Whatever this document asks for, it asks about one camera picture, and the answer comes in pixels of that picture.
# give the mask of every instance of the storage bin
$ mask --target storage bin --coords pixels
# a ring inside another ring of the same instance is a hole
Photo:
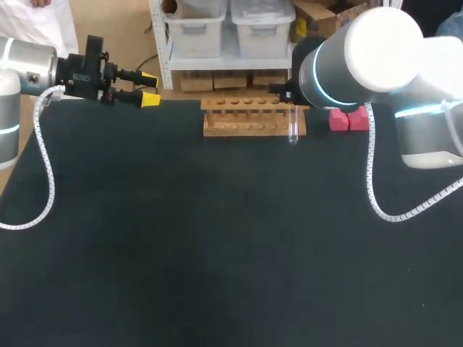
[[[296,13],[290,0],[231,0],[242,58],[284,58]]]
[[[174,50],[179,58],[218,58],[221,54],[222,23],[226,1],[221,2],[221,16],[205,19],[177,19],[164,15],[169,24]]]
[[[177,0],[177,3],[189,7],[202,18],[217,18],[222,14],[222,3],[217,0]]]

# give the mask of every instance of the cable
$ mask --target cable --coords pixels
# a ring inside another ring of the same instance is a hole
[[[46,174],[48,177],[48,201],[46,203],[46,206],[43,209],[43,212],[36,219],[30,221],[29,223],[20,224],[18,226],[11,226],[9,224],[0,223],[0,228],[2,229],[14,230],[14,231],[29,229],[39,224],[50,213],[51,207],[53,206],[53,203],[55,200],[55,181],[54,181],[53,171],[51,170],[51,164],[48,158],[48,153],[46,152],[46,149],[45,149],[45,143],[43,143],[39,116],[40,116],[40,110],[41,110],[44,100],[50,94],[54,92],[58,92],[58,91],[64,92],[65,90],[66,90],[65,86],[63,85],[57,85],[56,87],[51,87],[47,89],[38,97],[37,101],[35,102],[35,106],[34,106],[33,121],[34,121],[35,136],[37,137],[38,147],[41,150],[43,163],[45,164]]]
[[[444,110],[449,112],[449,106],[444,102],[443,103]],[[370,136],[369,136],[369,143],[368,143],[368,157],[367,157],[367,173],[366,173],[366,180],[367,180],[367,193],[368,199],[370,200],[370,204],[373,207],[374,211],[377,215],[379,215],[382,219],[387,220],[388,222],[403,222],[410,218],[419,215],[421,212],[426,211],[429,207],[435,205],[445,197],[448,197],[451,193],[455,192],[457,189],[463,187],[463,178],[455,181],[450,186],[446,187],[429,200],[425,201],[424,203],[418,205],[413,210],[410,210],[407,213],[401,215],[388,215],[387,213],[383,212],[382,209],[379,207],[378,202],[376,201],[375,192],[373,189],[373,159],[375,157],[375,137],[376,137],[376,130],[375,130],[375,117],[373,114],[373,109],[370,103],[365,104],[365,109],[368,113],[368,120],[370,121]]]
[[[158,54],[155,54],[154,56],[150,56],[148,59],[145,59],[145,60],[143,61],[143,63],[141,63],[140,65],[138,65],[138,67],[135,69],[135,71],[140,70],[140,69],[143,67],[143,65],[145,65],[145,64],[148,63],[149,61],[152,61],[153,59],[156,59],[157,57],[158,57]]]
[[[148,34],[153,29],[153,22],[151,22],[150,26],[145,29],[145,34]]]

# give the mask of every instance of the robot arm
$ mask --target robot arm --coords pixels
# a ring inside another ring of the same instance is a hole
[[[451,112],[462,108],[462,61],[460,39],[423,38],[408,14],[378,7],[328,40],[302,41],[293,52],[292,78],[271,92],[282,101],[345,112],[382,103],[395,114],[408,166],[455,166],[463,164],[463,122],[449,119],[442,102]]]
[[[56,49],[0,37],[0,67],[12,69],[20,77],[21,94],[39,96],[55,85],[64,85],[66,95],[100,100],[112,104],[115,100],[136,106],[157,106],[159,95],[137,90],[125,92],[111,85],[119,78],[156,88],[158,79],[141,71],[118,70],[103,51],[103,39],[88,36],[85,55],[70,54],[58,58]]]

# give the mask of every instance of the red block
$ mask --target red block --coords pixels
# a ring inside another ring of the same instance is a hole
[[[349,130],[349,119],[341,110],[330,111],[330,128],[332,132],[346,132]]]
[[[354,132],[367,132],[369,128],[368,114],[364,106],[360,106],[358,110],[348,113],[350,129]]]

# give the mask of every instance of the person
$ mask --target person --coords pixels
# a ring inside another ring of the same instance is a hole
[[[0,0],[0,36],[79,53],[69,0]]]

